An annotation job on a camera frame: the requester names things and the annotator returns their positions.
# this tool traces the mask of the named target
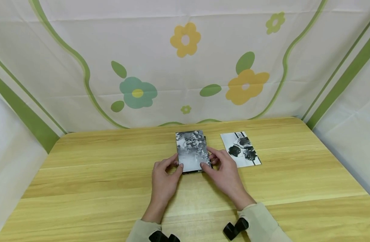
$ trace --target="sleeve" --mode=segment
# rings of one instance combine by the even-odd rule
[[[292,242],[264,204],[251,204],[238,214],[248,221],[246,232],[251,242]]]
[[[149,236],[155,231],[161,231],[161,225],[137,220],[126,242],[149,242]]]

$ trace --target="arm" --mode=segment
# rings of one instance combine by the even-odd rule
[[[147,242],[149,236],[155,231],[161,231],[160,222],[165,209],[177,190],[178,180],[182,175],[183,164],[169,175],[166,169],[170,166],[178,166],[177,154],[172,157],[156,162],[152,171],[152,192],[150,204],[142,217],[137,220],[126,242]]]
[[[279,227],[278,223],[262,203],[256,201],[246,192],[241,182],[236,162],[226,150],[215,150],[208,147],[211,152],[212,164],[220,164],[219,170],[213,170],[201,163],[201,168],[213,180],[215,185],[225,193],[238,210],[239,217],[248,221],[246,230],[251,242],[289,242],[289,237]]]

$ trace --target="table surface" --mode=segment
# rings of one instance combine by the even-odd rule
[[[176,152],[175,132],[245,131],[262,165],[239,168],[293,241],[369,241],[370,196],[299,119],[246,120],[71,133],[55,145],[0,233],[0,242],[125,241],[149,204],[155,161]],[[204,173],[182,176],[163,219],[181,241],[228,241],[233,204]],[[242,233],[235,241],[249,241]]]

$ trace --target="black clip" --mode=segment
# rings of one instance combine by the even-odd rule
[[[180,240],[173,234],[168,237],[164,235],[161,231],[155,231],[149,236],[151,242],[180,242]]]
[[[236,238],[236,236],[241,232],[249,228],[249,224],[247,220],[243,219],[242,217],[239,218],[239,220],[236,222],[236,224],[233,226],[233,224],[228,223],[225,228],[223,229],[223,233],[229,240],[233,240]]]

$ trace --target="yellow flower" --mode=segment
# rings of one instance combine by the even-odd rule
[[[187,23],[185,27],[178,25],[174,29],[174,35],[170,38],[170,43],[177,49],[177,56],[185,57],[187,54],[193,55],[197,51],[197,44],[201,40],[201,34],[196,31],[194,23]]]
[[[266,72],[255,74],[251,69],[246,69],[228,83],[229,90],[225,97],[235,105],[243,105],[262,92],[269,77],[270,74]]]

